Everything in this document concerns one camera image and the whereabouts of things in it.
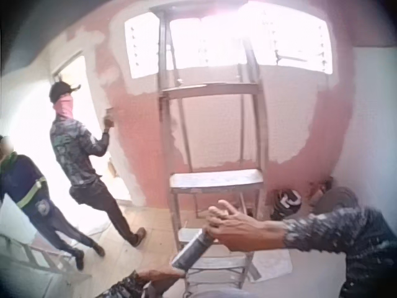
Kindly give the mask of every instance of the shoe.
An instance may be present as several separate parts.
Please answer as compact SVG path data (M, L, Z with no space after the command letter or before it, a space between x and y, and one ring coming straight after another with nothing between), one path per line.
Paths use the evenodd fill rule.
M134 241L130 242L133 247L138 247L141 244L142 240L146 237L145 228L139 228L138 231L134 234Z
M84 252L82 250L76 250L73 254L76 260L76 267L79 271L84 269Z
M105 256L105 250L103 247L101 247L98 243L95 243L94 246L92 247L95 252L101 256L102 258Z

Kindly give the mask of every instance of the floor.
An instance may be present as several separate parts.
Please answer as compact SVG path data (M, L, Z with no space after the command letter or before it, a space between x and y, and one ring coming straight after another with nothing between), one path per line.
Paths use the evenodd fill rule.
M138 248L133 248L112 225L105 232L94 235L93 238L104 247L106 256L102 259L92 249L81 247L86 251L84 272L92 278L74 287L74 298L95 297L128 276L134 269L158 268L168 264L176 254L168 210L122 207L122 211L133 231L138 227L147 229L147 239ZM192 212L183 212L181 217L188 227L199 227L203 223ZM208 256L224 256L225 253L229 253L226 248L213 246ZM344 280L343 255L291 250L290 256L292 273L255 284L246 281L245 290L265 298L337 297ZM180 298L183 292L184 283L179 281L164 296Z

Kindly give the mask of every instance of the black cap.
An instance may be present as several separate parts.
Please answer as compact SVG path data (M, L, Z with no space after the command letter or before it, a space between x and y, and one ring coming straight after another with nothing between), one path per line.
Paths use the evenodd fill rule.
M66 94L66 93L72 93L73 91L76 91L80 89L81 85L78 85L75 88L72 88L68 83L66 82L56 82L54 85L51 86L50 89L50 100L54 104L56 103L59 98Z

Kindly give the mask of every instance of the long sleeve shirt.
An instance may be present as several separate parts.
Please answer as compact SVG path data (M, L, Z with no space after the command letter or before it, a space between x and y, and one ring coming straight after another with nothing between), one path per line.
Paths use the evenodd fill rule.
M90 155L104 156L109 146L109 134L97 140L85 126L74 119L57 115L50 130L51 144L57 162L72 186L84 186L99 175L91 165Z
M366 295L376 291L380 279L396 268L397 238L375 209L338 209L284 222L286 248L346 254L346 282L340 298L373 297ZM129 276L98 298L140 298L142 292L143 285Z

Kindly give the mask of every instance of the pink wall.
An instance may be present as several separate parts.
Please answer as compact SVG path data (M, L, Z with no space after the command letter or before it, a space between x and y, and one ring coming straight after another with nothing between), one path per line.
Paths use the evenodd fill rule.
M68 40L73 39L82 26L88 32L99 31L104 34L105 40L96 46L95 52L95 71L99 77L111 68L121 72L120 65L109 47L109 24L114 15L130 4L131 1L112 1L67 30ZM318 181L332 173L341 154L344 136L352 116L354 97L353 55L352 47L347 38L346 27L337 5L334 1L328 1L328 5L325 4L327 4L326 1L311 0L309 3L302 4L301 9L309 13L312 9L320 10L328 16L328 25L332 33L334 74L328 78L324 77L327 80L328 88L322 91L316 91L316 86L313 88L314 96L316 96L314 114L304 147L287 161L281 163L270 161L269 189L293 187L301 193L305 193L310 181ZM265 88L267 91L270 90L269 94L272 94L273 101L279 99L277 97L279 91L288 89L289 84L296 84L299 88L305 88L305 82L299 81L301 78L290 76L289 80L291 79L292 81L286 80L276 85L264 81ZM119 76L112 84L104 86L106 96L115 109L119 141L130 168L133 168L138 184L146 196L147 205L166 207L167 202L164 197L166 186L163 179L164 157L159 137L156 93L134 96L127 92L125 84L123 77ZM291 100L294 95L292 93L286 97ZM277 126L274 129L274 133L277 134ZM181 153L179 150L176 150L176 153L177 170L186 171L187 166L183 162ZM238 168L238 164L231 162L216 167L216 169L233 168Z

